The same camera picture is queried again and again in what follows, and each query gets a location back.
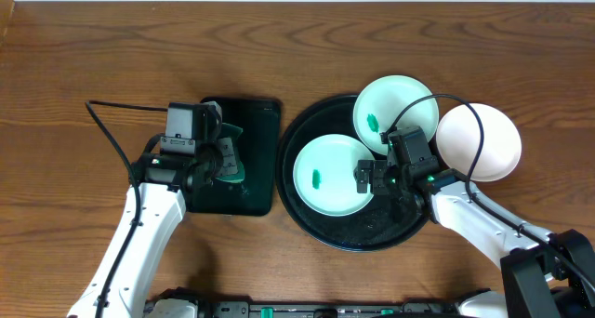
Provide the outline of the mint green plate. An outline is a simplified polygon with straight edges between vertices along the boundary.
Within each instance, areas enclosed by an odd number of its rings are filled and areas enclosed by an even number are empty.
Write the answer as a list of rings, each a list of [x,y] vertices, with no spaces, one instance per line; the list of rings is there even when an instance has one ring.
[[[312,210],[330,217],[345,217],[366,207],[370,192],[357,192],[354,171],[360,160],[372,160],[359,140],[329,134],[310,141],[299,152],[292,179],[300,199]]]
[[[373,81],[362,90],[353,107],[352,122],[356,134],[370,150],[386,155],[388,145],[382,143],[380,134],[390,128],[411,102],[430,94],[424,84],[409,76],[389,75]],[[438,103],[436,99],[426,99],[409,109],[397,127],[420,126],[430,141],[438,123]]]

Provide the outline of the white round plate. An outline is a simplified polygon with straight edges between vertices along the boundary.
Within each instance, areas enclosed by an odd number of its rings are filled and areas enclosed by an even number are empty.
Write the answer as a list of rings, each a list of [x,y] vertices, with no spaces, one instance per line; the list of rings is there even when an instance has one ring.
[[[464,174],[481,150],[471,175],[481,182],[506,177],[522,154],[522,140],[513,122],[500,110],[481,103],[449,111],[438,124],[436,144],[446,165]]]

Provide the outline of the green scrubbing sponge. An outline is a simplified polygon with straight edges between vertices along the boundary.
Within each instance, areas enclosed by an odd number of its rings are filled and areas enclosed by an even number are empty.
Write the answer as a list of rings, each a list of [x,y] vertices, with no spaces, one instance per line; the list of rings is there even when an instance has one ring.
[[[218,178],[216,175],[216,179],[223,181],[223,182],[232,183],[232,184],[241,183],[244,181],[245,167],[240,159],[239,146],[238,146],[238,139],[242,135],[242,133],[243,133],[243,130],[238,126],[234,126],[234,125],[227,124],[227,123],[222,124],[221,132],[218,136],[218,140],[222,139],[222,138],[226,138],[226,137],[232,138],[236,156],[237,156],[237,160],[238,160],[239,172],[236,175],[232,175],[232,176],[228,176],[228,177],[221,177],[221,178]]]

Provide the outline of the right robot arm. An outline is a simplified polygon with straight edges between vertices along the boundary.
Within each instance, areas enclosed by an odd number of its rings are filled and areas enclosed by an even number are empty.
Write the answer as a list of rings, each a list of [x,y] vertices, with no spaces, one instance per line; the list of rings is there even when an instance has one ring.
[[[537,227],[497,204],[463,174],[437,166],[361,160],[359,193],[385,195],[456,232],[500,270],[503,293],[482,290],[455,305],[457,317],[591,317],[594,250],[575,230]]]

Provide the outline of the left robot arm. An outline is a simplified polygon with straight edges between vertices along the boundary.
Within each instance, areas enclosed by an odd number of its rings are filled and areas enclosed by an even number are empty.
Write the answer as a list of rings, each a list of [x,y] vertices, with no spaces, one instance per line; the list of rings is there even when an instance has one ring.
[[[152,280],[165,247],[193,198],[228,175],[232,142],[220,136],[222,109],[214,101],[172,102],[165,132],[152,137],[131,162],[122,148],[130,187],[106,253],[71,317],[144,317]]]

